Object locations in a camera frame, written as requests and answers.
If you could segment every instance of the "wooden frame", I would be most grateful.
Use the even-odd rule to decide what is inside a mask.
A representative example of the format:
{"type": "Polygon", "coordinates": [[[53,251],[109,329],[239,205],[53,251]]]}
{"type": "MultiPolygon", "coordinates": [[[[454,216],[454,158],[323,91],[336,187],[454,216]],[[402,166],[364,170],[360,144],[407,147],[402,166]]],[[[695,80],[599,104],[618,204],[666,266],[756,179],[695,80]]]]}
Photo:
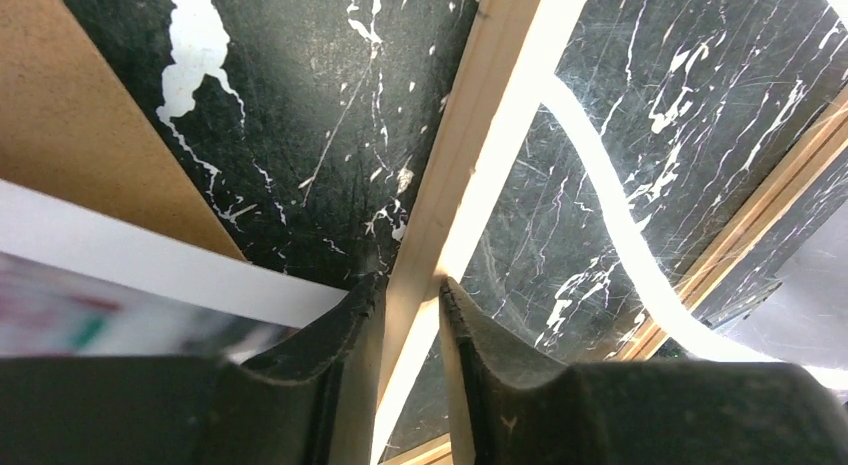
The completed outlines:
{"type": "Polygon", "coordinates": [[[440,277],[462,277],[584,0],[481,0],[392,270],[372,463],[438,331],[440,277]]]}
{"type": "MultiPolygon", "coordinates": [[[[747,255],[768,230],[810,185],[848,148],[848,87],[843,89],[819,119],[744,203],[677,288],[692,311],[747,255]]],[[[648,319],[634,338],[616,355],[618,360],[650,358],[668,339],[648,319]]],[[[450,461],[450,436],[445,434],[395,459],[387,465],[430,465],[450,461]]]]}

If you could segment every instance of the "white cord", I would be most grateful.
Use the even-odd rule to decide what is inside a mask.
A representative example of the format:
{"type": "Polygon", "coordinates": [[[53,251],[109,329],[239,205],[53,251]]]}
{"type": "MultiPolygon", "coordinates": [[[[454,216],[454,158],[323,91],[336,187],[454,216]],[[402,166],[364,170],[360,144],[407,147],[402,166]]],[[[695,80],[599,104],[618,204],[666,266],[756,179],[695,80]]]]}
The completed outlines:
{"type": "MultiPolygon", "coordinates": [[[[604,224],[618,252],[624,270],[654,321],[691,353],[717,362],[780,361],[754,351],[713,332],[692,317],[642,237],[624,194],[618,175],[610,162],[600,135],[595,130],[577,97],[562,80],[551,75],[539,85],[542,103],[559,121],[574,145],[598,196],[604,224]]],[[[848,371],[805,366],[822,385],[833,389],[848,388],[848,371]]]]}

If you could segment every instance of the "wooden plank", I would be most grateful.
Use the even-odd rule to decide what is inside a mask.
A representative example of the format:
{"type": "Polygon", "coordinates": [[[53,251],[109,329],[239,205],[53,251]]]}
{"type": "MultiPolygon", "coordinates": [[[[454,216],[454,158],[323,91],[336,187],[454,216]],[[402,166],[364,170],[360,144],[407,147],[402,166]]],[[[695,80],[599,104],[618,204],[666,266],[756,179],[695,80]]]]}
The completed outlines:
{"type": "Polygon", "coordinates": [[[382,465],[433,465],[445,459],[449,460],[446,463],[453,463],[450,435],[447,433],[387,460],[382,465]]]}
{"type": "Polygon", "coordinates": [[[62,0],[0,17],[0,178],[244,259],[62,0]]]}
{"type": "Polygon", "coordinates": [[[438,329],[439,278],[461,278],[585,0],[481,0],[387,292],[372,463],[438,329]]]}
{"type": "MultiPolygon", "coordinates": [[[[848,87],[748,198],[676,287],[691,312],[848,146],[848,87]]],[[[650,358],[668,339],[650,318],[615,356],[650,358]]]]}

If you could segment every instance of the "wooden strip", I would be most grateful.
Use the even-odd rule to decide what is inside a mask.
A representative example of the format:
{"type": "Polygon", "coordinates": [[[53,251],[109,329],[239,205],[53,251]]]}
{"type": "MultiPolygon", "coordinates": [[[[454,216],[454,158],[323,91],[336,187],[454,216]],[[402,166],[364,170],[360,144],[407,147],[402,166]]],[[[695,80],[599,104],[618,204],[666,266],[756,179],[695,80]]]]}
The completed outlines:
{"type": "Polygon", "coordinates": [[[438,330],[439,278],[462,277],[585,0],[481,0],[387,292],[372,463],[438,330]]]}
{"type": "MultiPolygon", "coordinates": [[[[846,146],[848,88],[839,93],[686,272],[676,288],[690,312],[786,214],[846,146]]],[[[633,337],[616,359],[650,358],[668,339],[650,318],[633,337]]]]}
{"type": "Polygon", "coordinates": [[[244,259],[62,0],[0,17],[0,178],[244,259]]]}
{"type": "Polygon", "coordinates": [[[446,433],[391,460],[387,460],[382,465],[433,465],[445,458],[450,460],[448,463],[452,463],[453,460],[450,457],[450,435],[446,433]]]}

